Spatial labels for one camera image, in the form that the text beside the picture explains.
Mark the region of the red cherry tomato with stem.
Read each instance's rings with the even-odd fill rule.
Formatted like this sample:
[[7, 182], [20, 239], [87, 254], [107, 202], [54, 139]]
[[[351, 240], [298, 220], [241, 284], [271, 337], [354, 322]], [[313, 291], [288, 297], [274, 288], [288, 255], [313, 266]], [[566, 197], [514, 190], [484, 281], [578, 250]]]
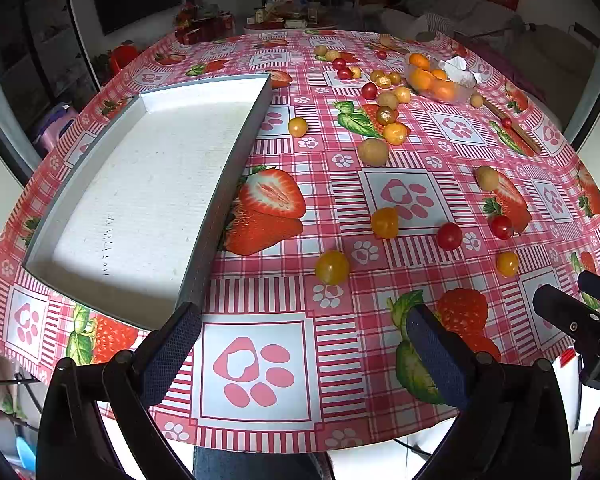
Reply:
[[494, 214], [489, 219], [489, 228], [499, 240], [509, 240], [514, 234], [513, 222], [504, 214]]

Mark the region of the orange yellow cherry tomato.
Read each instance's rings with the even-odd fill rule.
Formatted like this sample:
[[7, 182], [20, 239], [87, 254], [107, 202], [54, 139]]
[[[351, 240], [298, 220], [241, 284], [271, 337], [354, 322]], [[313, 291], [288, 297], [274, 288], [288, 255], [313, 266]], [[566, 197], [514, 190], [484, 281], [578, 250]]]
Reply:
[[384, 240], [391, 240], [399, 233], [399, 215], [392, 207], [377, 209], [370, 218], [374, 234]]

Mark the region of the orange yellow physalis fruit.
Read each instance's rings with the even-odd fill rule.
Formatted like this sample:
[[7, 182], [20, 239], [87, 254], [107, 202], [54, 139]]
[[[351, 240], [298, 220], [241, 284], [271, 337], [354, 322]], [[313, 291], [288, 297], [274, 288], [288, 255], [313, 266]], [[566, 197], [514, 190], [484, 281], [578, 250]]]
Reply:
[[382, 130], [382, 136], [391, 145], [403, 144], [410, 134], [411, 129], [400, 122], [385, 125], [384, 130]]

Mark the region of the small yellow cherry tomato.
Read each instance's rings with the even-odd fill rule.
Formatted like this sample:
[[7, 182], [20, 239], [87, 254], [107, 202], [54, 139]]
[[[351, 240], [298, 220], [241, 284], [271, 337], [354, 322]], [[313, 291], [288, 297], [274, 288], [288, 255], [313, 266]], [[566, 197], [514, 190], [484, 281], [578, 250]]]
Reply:
[[495, 267], [498, 273], [506, 278], [515, 276], [519, 270], [519, 258], [516, 252], [499, 252], [495, 257]]

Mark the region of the white shallow tray box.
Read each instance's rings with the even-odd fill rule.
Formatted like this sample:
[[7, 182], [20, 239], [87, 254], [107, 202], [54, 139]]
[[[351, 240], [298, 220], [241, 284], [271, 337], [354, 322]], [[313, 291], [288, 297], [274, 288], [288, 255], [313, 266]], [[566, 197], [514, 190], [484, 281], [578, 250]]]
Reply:
[[24, 268], [143, 330], [204, 299], [237, 182], [272, 100], [267, 74], [146, 91], [76, 162]]

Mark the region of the longan beside bowl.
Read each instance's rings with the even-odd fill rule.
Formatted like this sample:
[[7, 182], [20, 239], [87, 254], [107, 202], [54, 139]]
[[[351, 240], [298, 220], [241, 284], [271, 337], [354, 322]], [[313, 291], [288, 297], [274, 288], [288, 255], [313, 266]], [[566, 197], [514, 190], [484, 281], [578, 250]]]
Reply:
[[474, 93], [470, 98], [470, 104], [475, 108], [483, 106], [483, 97], [478, 93]]

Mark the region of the strawberry pattern pink tablecloth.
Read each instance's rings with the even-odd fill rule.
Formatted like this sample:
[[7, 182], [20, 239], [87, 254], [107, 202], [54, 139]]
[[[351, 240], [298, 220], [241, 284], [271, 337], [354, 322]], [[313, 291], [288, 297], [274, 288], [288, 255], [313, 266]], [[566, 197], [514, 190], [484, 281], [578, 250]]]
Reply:
[[[512, 114], [542, 152], [522, 154], [485, 110], [414, 96], [399, 118], [411, 129], [380, 168], [356, 148], [376, 128], [362, 79], [341, 80], [317, 58], [342, 53], [364, 75], [403, 70], [411, 52], [461, 56], [483, 76], [479, 91]], [[489, 63], [437, 35], [385, 51], [373, 32], [271, 32], [184, 46], [166, 36], [114, 77], [44, 159], [0, 238], [0, 354], [48, 382], [56, 362], [104, 358], [143, 339], [140, 330], [61, 296], [23, 269], [27, 242], [58, 186], [91, 143], [138, 94], [167, 84], [268, 73], [274, 90], [248, 167], [294, 177], [306, 200], [302, 233], [243, 257], [220, 252], [206, 322], [163, 402], [152, 414], [170, 439], [232, 451], [293, 453], [402, 437], [453, 415], [416, 400], [396, 378], [400, 330], [390, 308], [420, 299], [441, 306], [447, 292], [480, 292], [483, 333], [503, 361], [554, 359], [570, 339], [532, 308], [553, 285], [575, 294], [579, 266], [600, 272], [600, 191], [542, 110]], [[288, 122], [308, 133], [294, 138]], [[474, 171], [500, 174], [493, 192]], [[372, 214], [392, 207], [399, 233], [377, 237]], [[514, 234], [499, 240], [489, 219], [504, 214]], [[463, 232], [449, 252], [436, 242], [446, 222]], [[317, 259], [350, 262], [347, 281], [324, 285]], [[518, 273], [498, 273], [499, 252], [516, 252]]]

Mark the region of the clear glass fruit bowl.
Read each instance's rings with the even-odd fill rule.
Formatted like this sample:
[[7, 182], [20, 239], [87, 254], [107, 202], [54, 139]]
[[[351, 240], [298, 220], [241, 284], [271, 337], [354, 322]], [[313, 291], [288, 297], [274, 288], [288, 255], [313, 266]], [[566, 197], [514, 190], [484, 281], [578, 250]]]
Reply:
[[443, 60], [443, 58], [425, 55], [430, 61], [428, 72], [432, 73], [436, 77], [436, 81], [430, 90], [417, 92], [408, 83], [408, 75], [415, 67], [408, 62], [408, 57], [410, 55], [411, 54], [407, 55], [405, 59], [405, 80], [408, 86], [414, 90], [416, 94], [442, 104], [455, 105], [468, 102], [472, 94], [477, 90], [478, 84], [475, 86], [475, 88], [465, 88], [460, 84], [450, 81], [448, 76], [446, 76], [446, 73], [438, 66], [439, 62]]

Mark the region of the white crumpled tissue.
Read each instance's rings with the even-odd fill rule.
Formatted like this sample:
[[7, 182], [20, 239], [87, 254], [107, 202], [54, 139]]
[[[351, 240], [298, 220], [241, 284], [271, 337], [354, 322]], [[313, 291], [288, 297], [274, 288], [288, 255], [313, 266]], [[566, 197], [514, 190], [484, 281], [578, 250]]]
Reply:
[[438, 66], [446, 73], [450, 81], [460, 84], [465, 88], [475, 88], [483, 82], [480, 73], [472, 72], [464, 58], [457, 55], [449, 60], [441, 60]]

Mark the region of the mandarin orange in bowl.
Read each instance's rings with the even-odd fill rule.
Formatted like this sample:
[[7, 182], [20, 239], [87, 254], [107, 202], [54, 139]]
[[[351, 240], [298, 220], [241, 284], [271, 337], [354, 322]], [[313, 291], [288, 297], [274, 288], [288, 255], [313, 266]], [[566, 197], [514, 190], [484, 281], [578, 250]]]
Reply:
[[428, 91], [436, 81], [436, 77], [420, 67], [414, 67], [408, 75], [408, 83], [417, 92]]

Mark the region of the dark greenish tomato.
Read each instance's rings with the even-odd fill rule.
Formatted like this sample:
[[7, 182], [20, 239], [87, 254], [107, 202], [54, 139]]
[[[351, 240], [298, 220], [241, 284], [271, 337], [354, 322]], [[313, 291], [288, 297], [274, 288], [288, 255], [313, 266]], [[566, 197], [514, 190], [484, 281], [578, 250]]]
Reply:
[[396, 121], [398, 111], [388, 106], [380, 106], [376, 110], [375, 117], [382, 126], [388, 126]]

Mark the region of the mandarin orange top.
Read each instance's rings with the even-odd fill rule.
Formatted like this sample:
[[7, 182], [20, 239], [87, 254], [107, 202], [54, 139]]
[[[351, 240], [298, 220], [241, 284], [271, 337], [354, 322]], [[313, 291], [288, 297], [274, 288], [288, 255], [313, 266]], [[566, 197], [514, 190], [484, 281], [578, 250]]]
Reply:
[[412, 53], [408, 57], [408, 62], [411, 65], [420, 68], [421, 70], [429, 70], [430, 67], [429, 58], [421, 53]]

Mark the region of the white sofa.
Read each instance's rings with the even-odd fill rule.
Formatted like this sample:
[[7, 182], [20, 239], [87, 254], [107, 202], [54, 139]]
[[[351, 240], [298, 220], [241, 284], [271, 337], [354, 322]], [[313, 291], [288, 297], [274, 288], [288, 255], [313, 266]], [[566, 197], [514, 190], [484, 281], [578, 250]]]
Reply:
[[486, 0], [402, 0], [382, 10], [379, 21], [385, 32], [402, 39], [424, 32], [481, 37], [524, 26], [515, 11]]

